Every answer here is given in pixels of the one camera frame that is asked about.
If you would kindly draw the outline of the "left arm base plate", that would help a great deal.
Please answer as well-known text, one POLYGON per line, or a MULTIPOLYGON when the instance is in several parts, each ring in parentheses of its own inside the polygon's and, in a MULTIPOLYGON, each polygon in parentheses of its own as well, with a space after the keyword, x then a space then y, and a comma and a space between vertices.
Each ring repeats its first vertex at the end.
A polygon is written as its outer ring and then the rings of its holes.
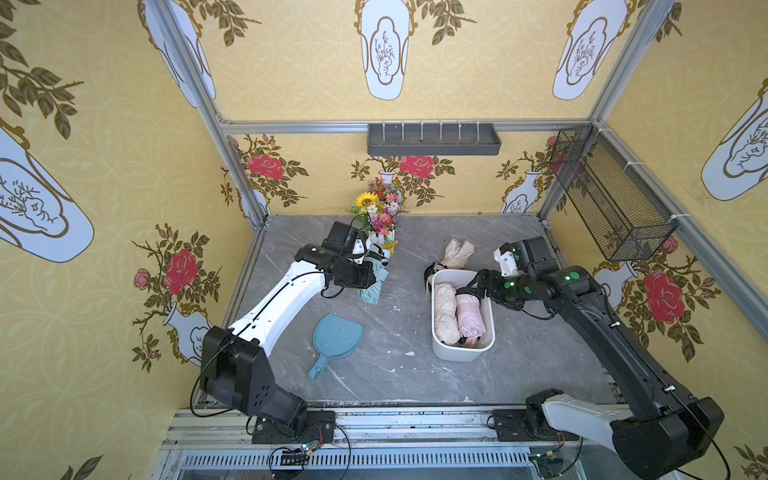
POLYGON ((336 414, 332 410, 301 412, 290 424, 258 417, 251 440, 253 444, 293 445, 318 440, 321 444, 333 442, 336 414))

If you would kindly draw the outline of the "pink umbrella front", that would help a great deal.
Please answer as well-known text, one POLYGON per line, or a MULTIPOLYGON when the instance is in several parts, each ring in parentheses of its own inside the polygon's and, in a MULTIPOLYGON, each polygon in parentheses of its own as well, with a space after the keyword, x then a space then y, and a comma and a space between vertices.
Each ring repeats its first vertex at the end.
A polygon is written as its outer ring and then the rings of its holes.
POLYGON ((460 343, 474 343, 487 332, 480 300, 472 294, 458 293, 456 295, 456 319, 460 343))

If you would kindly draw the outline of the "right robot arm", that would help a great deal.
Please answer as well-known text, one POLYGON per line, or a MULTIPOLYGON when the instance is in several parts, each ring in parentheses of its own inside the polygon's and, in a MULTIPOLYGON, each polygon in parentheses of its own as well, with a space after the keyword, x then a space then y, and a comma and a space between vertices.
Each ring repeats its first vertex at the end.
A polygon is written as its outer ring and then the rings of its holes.
POLYGON ((602 287, 582 267, 505 278, 483 269, 466 286, 479 299, 520 311, 540 301, 561 317, 613 377, 630 413, 547 389, 526 400, 533 436, 570 432, 613 452, 641 479, 658 479, 702 457, 714 443, 724 413, 710 397, 697 398, 633 336, 602 287))

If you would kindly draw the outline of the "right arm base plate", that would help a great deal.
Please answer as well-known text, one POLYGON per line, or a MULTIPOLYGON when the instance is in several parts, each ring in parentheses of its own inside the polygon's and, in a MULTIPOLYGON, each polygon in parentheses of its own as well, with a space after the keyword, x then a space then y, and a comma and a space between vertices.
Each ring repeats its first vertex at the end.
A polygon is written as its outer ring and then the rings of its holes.
POLYGON ((556 431, 543 413, 530 409, 494 410, 487 418, 486 426, 496 433, 500 442, 579 441, 575 434, 556 431))

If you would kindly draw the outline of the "cream umbrella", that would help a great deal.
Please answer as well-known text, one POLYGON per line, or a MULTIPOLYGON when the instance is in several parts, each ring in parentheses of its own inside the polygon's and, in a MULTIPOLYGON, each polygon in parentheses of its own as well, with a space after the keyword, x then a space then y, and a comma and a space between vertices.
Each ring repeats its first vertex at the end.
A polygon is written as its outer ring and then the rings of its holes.
POLYGON ((461 338, 456 318, 456 289, 450 283, 439 283, 434 286, 433 299, 436 337, 443 344, 453 346, 461 338))

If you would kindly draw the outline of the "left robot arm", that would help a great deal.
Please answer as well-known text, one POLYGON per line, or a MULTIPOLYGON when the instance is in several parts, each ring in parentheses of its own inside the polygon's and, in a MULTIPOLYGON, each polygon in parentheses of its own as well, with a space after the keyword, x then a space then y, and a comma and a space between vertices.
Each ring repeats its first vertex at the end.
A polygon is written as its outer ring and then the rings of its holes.
POLYGON ((270 292, 227 328, 213 327, 202 342, 197 387, 230 410, 267 419, 291 435, 306 424, 306 402, 277 385, 269 357, 303 307, 330 284, 341 289, 374 285, 366 260, 381 249, 368 240, 333 247, 306 245, 270 292))

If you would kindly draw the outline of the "teal umbrella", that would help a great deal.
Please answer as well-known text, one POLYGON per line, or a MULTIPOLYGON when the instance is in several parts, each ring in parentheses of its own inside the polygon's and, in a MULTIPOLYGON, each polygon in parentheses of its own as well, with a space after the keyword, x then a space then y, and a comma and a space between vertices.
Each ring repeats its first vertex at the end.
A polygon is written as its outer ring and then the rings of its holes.
POLYGON ((359 297, 362 302, 375 305, 379 302, 383 284, 389 275, 389 271, 387 270, 389 259, 384 258, 383 260, 379 260, 375 258, 367 258, 364 260, 363 264, 372 268, 375 281, 368 288, 361 290, 359 297))

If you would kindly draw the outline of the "white plastic storage box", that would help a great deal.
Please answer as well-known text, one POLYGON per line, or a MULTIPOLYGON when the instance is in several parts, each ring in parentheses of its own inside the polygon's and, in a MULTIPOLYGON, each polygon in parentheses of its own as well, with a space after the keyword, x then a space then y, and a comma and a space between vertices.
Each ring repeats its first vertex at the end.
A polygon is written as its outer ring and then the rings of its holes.
POLYGON ((441 360, 468 363, 496 340, 491 301, 466 292, 477 273, 446 269, 429 282, 433 353, 441 360))

